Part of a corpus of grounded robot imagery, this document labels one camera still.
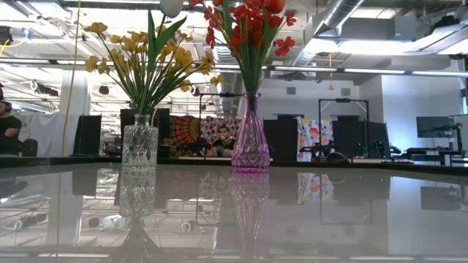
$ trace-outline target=headphones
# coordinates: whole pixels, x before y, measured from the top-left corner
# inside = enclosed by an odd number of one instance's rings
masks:
[[[10,113],[10,112],[12,112],[12,110],[13,110],[13,106],[12,106],[12,104],[11,104],[11,103],[9,103],[9,102],[6,102],[6,101],[1,101],[1,103],[3,103],[3,104],[5,104],[5,105],[6,105],[5,111],[6,111],[7,113]]]

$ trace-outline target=ceiling light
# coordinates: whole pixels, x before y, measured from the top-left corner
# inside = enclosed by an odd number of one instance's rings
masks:
[[[408,51],[411,42],[348,40],[339,45],[338,52],[358,55],[390,56]]]
[[[344,69],[346,73],[370,73],[370,74],[392,74],[401,75],[404,74],[404,70],[392,70],[392,69]]]

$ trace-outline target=window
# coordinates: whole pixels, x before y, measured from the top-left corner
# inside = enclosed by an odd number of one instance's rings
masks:
[[[466,97],[463,97],[463,99],[461,100],[461,103],[463,104],[463,105],[462,105],[462,107],[463,107],[463,114],[468,114],[467,98],[466,98]]]

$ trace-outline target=fluorescent light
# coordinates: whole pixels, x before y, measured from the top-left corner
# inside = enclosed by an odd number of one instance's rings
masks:
[[[49,64],[45,59],[0,58],[0,63]]]
[[[435,71],[414,71],[413,75],[417,76],[439,76],[439,77],[468,77],[468,72],[435,72]]]
[[[338,52],[377,56],[399,55],[408,51],[411,44],[398,41],[349,40],[339,45]]]
[[[452,55],[460,53],[468,53],[468,39],[465,39],[461,42],[458,42],[442,51],[439,52],[439,55]]]
[[[344,69],[348,73],[371,73],[371,74],[404,74],[404,70],[392,69]]]
[[[275,66],[279,71],[299,71],[299,72],[336,72],[338,69],[314,67],[314,66]]]

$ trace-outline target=cable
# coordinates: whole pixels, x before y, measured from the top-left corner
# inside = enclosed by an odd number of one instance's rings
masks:
[[[382,11],[380,11],[380,13],[375,17],[375,18],[379,18],[379,16],[385,12],[387,9],[392,9],[393,11],[395,11],[395,15],[398,15],[398,11],[396,11],[396,9],[394,7],[386,7],[384,9],[382,9]]]

